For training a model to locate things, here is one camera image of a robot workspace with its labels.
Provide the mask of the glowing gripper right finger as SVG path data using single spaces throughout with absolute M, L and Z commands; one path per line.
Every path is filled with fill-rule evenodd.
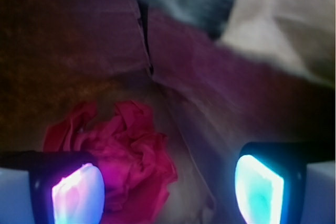
M 245 223 L 335 223 L 335 143 L 247 143 L 235 195 Z

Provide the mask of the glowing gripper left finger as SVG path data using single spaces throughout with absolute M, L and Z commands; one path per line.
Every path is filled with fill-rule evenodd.
M 1 153 L 1 223 L 100 223 L 104 202 L 88 152 Z

